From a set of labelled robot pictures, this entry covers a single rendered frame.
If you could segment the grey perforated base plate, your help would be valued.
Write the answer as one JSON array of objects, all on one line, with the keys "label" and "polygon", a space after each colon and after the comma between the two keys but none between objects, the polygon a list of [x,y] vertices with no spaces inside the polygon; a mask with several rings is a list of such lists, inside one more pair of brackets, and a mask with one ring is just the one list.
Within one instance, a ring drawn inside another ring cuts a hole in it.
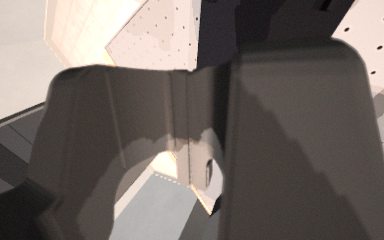
[{"label": "grey perforated base plate", "polygon": [[[105,46],[116,66],[188,69],[197,65],[201,0],[144,0]],[[384,151],[384,0],[355,0],[334,38],[358,50],[366,62]],[[197,190],[212,212],[223,176],[213,159],[207,191]]]}]

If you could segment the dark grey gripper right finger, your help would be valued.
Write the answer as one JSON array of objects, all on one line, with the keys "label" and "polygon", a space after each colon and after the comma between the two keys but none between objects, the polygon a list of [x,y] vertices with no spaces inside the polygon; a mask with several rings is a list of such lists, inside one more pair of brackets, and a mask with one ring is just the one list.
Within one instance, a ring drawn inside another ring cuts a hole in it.
[{"label": "dark grey gripper right finger", "polygon": [[192,184],[222,176],[217,240],[384,240],[384,151],[344,40],[241,44],[190,72]]}]

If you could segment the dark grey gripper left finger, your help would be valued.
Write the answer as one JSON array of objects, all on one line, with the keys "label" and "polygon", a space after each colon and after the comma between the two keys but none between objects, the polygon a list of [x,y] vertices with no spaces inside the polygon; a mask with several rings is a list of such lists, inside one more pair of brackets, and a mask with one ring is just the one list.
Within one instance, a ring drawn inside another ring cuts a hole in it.
[{"label": "dark grey gripper left finger", "polygon": [[90,64],[56,74],[27,177],[0,194],[0,240],[109,240],[125,173],[166,151],[190,187],[190,72]]}]

